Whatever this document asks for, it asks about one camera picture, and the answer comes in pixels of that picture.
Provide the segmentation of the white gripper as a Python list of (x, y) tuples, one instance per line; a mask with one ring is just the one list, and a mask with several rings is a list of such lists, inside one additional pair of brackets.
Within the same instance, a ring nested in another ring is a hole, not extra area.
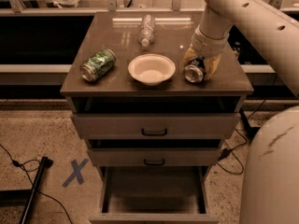
[(184, 55), (183, 65), (187, 66), (189, 62), (195, 59), (205, 58), (205, 80), (210, 80), (218, 68), (221, 60), (220, 53), (223, 52), (227, 39), (228, 35), (222, 38), (211, 38), (197, 27), (192, 35), (191, 44)]

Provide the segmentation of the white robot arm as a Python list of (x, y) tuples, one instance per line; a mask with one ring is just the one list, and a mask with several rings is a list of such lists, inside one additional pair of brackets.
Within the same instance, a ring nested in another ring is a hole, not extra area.
[[(212, 75), (236, 26), (294, 95), (299, 94), (298, 21), (262, 0), (205, 0), (184, 63), (201, 56)], [(243, 179), (239, 224), (299, 224), (299, 107), (255, 134)]]

